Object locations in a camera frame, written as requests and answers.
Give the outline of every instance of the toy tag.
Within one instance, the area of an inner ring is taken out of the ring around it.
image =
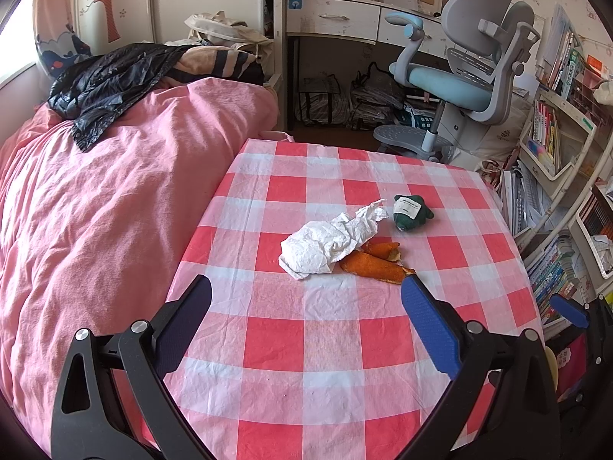
[[[395,215],[407,215],[411,219],[415,219],[421,209],[421,204],[418,204],[413,199],[400,197],[393,205],[393,213]]]

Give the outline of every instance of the blue sticker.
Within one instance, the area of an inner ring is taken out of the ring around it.
[[[302,8],[302,0],[287,0],[287,8],[290,10],[300,10]]]

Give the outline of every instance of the dried orange peel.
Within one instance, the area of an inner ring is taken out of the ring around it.
[[[415,274],[414,270],[409,270],[385,259],[375,258],[375,256],[361,251],[353,251],[350,255],[341,259],[339,265],[347,273],[374,278],[396,285],[402,284],[402,281],[407,276]]]
[[[393,263],[400,261],[399,242],[386,242],[381,244],[373,244],[370,240],[362,246],[362,250],[375,258],[385,259]]]

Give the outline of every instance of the blue chair seat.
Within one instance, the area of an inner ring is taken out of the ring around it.
[[[393,74],[396,64],[391,64]],[[409,64],[406,79],[421,88],[462,109],[483,112],[492,100],[492,92],[480,88],[467,79],[432,67]]]

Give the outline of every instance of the window sill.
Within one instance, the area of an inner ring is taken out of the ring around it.
[[[7,73],[5,75],[1,75],[0,76],[0,90],[2,88],[4,88],[7,84],[9,84],[11,81],[13,81],[13,79],[15,79],[21,73],[23,73],[27,69],[30,69],[30,67],[34,66],[35,64],[36,64],[36,62],[32,61],[32,62],[29,62],[29,63],[25,64],[24,66],[20,67],[19,69],[17,69],[14,72]]]

